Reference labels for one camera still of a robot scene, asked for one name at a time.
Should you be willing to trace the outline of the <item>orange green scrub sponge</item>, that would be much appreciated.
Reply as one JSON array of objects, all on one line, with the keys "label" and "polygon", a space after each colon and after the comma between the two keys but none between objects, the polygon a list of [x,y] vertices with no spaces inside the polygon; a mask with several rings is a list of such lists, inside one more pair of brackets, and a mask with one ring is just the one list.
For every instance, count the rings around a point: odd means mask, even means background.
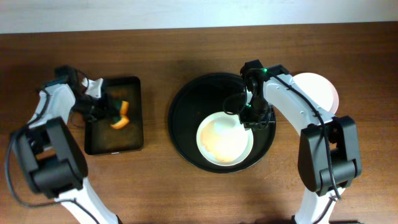
[{"label": "orange green scrub sponge", "polygon": [[113,100],[111,108],[111,127],[113,129],[122,129],[129,123],[127,112],[129,103],[123,100]]}]

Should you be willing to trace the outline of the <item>white plate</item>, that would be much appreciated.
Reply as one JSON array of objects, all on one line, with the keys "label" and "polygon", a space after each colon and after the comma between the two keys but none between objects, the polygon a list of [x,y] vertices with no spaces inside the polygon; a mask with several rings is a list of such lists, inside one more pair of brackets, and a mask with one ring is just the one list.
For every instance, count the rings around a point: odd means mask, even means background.
[{"label": "white plate", "polygon": [[210,163],[230,167],[245,160],[254,145],[254,134],[237,115],[216,112],[207,116],[196,133],[199,152]]},{"label": "white plate", "polygon": [[325,77],[316,73],[299,73],[293,76],[294,82],[316,104],[335,114],[338,110],[339,96],[335,86]]}]

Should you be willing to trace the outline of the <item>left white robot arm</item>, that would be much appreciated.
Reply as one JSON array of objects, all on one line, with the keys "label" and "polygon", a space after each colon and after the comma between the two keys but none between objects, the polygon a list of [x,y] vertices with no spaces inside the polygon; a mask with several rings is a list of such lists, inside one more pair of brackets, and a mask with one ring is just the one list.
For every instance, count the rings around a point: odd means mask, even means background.
[{"label": "left white robot arm", "polygon": [[[93,81],[80,75],[79,70],[64,65],[55,69],[54,80],[39,88],[33,117],[10,135],[4,163],[7,187],[25,208],[61,205],[80,223],[120,223],[92,188],[88,164],[67,127],[78,100],[94,97],[89,92]],[[12,154],[30,190],[45,195],[46,202],[26,202],[18,196],[9,170]]]}]

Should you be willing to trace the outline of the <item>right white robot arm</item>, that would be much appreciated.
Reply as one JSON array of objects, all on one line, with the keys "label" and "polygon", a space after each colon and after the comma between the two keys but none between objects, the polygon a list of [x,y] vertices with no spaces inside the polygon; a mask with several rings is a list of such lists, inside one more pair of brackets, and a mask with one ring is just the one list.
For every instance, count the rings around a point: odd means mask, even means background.
[{"label": "right white robot arm", "polygon": [[298,172],[305,191],[292,223],[328,223],[341,194],[362,172],[354,120],[324,110],[282,65],[265,68],[253,60],[244,64],[240,75],[245,93],[252,95],[239,111],[241,124],[267,127],[274,106],[300,136]]}]

